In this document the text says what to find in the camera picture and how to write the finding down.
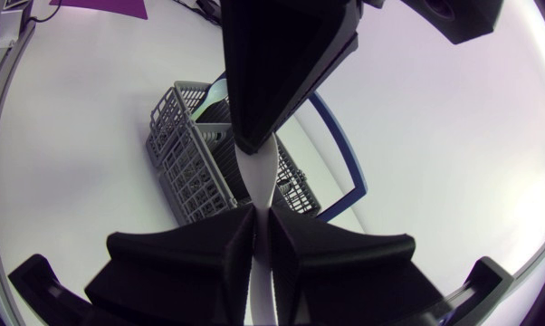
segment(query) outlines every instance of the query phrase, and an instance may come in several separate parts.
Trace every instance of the white surface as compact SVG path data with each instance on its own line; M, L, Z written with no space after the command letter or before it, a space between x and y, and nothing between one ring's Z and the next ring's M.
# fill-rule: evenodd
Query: white surface
M48 15L46 2L33 13ZM483 255L515 272L545 239L545 36L535 8L507 1L494 34L459 46L400 2L365 9L359 49L320 88L366 175L369 193L354 207L361 226L414 236L414 261L443 293ZM0 125L8 273L41 253L85 297L109 260L107 235L176 226L143 146L149 112L174 80L217 77L222 41L171 1L147 10L144 21L64 7L37 26ZM298 113L304 131L322 139L307 114ZM317 149L331 173L346 173L330 144Z
M45 4L33 13L48 15ZM174 80L208 82L224 70L221 32L171 1L146 8L147 21L64 7L37 25L0 124L7 273L40 253L85 298L110 259L109 234L176 226L144 148L149 113ZM12 291L27 324L39 324Z
M480 257L515 273L545 241L540 24L532 1L506 1L493 34L452 45L401 2L366 7L359 49L320 87L365 172L363 229L412 235L414 262L444 294ZM302 126L351 187L316 123Z

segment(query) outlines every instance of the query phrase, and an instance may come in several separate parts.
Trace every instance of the white utensil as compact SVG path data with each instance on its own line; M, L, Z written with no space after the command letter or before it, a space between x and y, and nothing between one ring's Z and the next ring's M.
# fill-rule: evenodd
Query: white utensil
M238 147L235 150L240 174L256 208L256 239L249 295L253 324L274 325L276 313L271 282L268 221L279 168L279 150L274 134L255 154L248 155Z
M210 86L208 94L200 106L192 113L190 118L193 121L200 118L202 113L208 109L212 104L222 101L228 95L228 87L226 86L226 78L216 81Z

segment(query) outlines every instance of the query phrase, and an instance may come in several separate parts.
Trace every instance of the blue metal bar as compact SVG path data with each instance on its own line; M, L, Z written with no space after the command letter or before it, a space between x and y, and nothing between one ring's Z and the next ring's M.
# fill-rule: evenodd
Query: blue metal bar
M355 152L351 148L345 132L343 132L343 129L335 119L335 116L333 116L333 113L329 110L329 107L327 107L327 104L325 104L317 92L314 92L309 97L309 101L311 101L312 105L327 125L327 128L329 128L331 136L335 139L339 151L345 159L345 164L347 164L347 169L351 174L351 178L353 179L353 185L355 186L347 195L316 217L321 221L329 222L333 217L339 215L355 204L360 198L365 196L367 194L367 184L365 183L365 178L363 177L363 172L361 171Z

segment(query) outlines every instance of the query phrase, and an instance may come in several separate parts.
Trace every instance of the cutlery basket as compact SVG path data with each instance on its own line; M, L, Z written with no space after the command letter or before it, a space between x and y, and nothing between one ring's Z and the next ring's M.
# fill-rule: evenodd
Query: cutlery basket
M234 153L228 101L211 105L196 122L208 83L177 81L151 112L146 147L180 225L250 203ZM277 139L279 171L273 202L315 217L320 205L306 177Z

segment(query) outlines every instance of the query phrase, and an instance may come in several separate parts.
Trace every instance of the purple object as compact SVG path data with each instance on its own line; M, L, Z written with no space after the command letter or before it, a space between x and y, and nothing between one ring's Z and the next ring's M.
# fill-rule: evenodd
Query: purple object
M49 5L57 4L59 4L59 0L52 0L49 3ZM62 0L62 5L103 10L148 19L144 0Z

